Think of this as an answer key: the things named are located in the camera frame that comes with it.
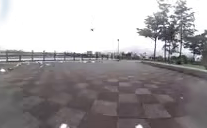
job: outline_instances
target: pole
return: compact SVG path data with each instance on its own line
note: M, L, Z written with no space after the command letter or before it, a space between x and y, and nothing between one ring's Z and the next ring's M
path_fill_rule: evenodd
M120 59L119 58L119 39L118 39L118 59Z

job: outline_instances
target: grass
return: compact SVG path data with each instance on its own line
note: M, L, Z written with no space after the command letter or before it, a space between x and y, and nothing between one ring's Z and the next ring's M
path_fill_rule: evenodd
M197 69L204 69L205 70L205 67L202 66L202 65L183 64L183 66L191 67L191 68L197 68Z

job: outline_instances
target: gray tile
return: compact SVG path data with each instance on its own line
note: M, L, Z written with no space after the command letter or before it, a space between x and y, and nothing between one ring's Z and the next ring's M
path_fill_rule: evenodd
M79 92L78 97L86 97L88 99L97 99L98 93L90 89L84 89Z
M28 112L17 115L2 124L0 128L39 128L40 122Z
M144 104L143 109L147 118L168 118L171 115L160 104Z
M116 82L119 82L119 80L118 80L118 79L115 79L115 78L108 79L107 81L110 82L110 83L116 83Z
M196 122L190 116L175 118L175 120L183 128L202 128L199 126L199 124L196 124Z
M137 103L137 97L135 94L119 94L120 103Z
M30 97L23 98L23 101L21 102L20 105L22 106L23 109L30 109L43 101L44 101L44 99L42 99L40 97L30 96Z
M128 82L119 82L119 87L131 87L132 84Z
M138 88L135 91L136 94L151 94L151 92L146 88Z
M117 128L135 128L137 125L150 128L150 125L144 119L119 119Z
M109 92L118 92L118 87L116 87L116 86L104 86L104 88L106 89L106 90L108 90Z
M119 77L119 80L124 80L124 81L126 81L126 80L129 80L129 78L128 78L128 77Z
M47 123L52 128L59 128L59 126L62 123L68 124L70 128L76 128L81 120L83 119L85 115L85 112L76 110L76 109L70 109L70 108L63 108L60 109L56 115L49 118Z
M144 84L144 86L147 88L158 88L158 86L155 84Z
M84 88L87 88L88 86L89 86L88 83L78 83L75 85L75 87L78 89L84 89Z
M67 93L59 93L57 95L54 95L53 97L49 98L48 100L50 102L54 102L61 105L66 105L70 100L72 99L72 96Z
M132 84L139 84L139 85L142 85L143 82L139 81L139 80L134 80L134 81L131 81Z
M91 110L95 113L100 113L107 116L117 116L117 103L96 100Z
M155 94L154 95L160 103L174 102L174 99L169 95Z

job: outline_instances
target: tree trunk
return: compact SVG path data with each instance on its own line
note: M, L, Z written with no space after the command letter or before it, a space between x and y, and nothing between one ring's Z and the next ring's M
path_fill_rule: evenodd
M181 58L181 56L182 56L182 36L183 36L183 31L182 31L182 28L183 26L182 26L182 15L181 15L181 32L180 32L180 51L179 51L179 57Z
M179 51L179 57L182 56L182 39L181 39L181 42L180 42L180 51Z
M171 63L171 42L169 43L168 62Z
M166 48L167 48L167 41L165 40L165 42L164 42L164 61L166 62L166 60L167 60L167 55L166 55Z
M157 39L155 38L154 39L154 61L155 61L155 59L156 59L156 49L157 48Z

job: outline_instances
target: distant building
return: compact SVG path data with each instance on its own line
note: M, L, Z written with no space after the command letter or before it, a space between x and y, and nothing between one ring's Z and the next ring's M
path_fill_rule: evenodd
M92 51L87 51L87 54L88 55L92 55Z

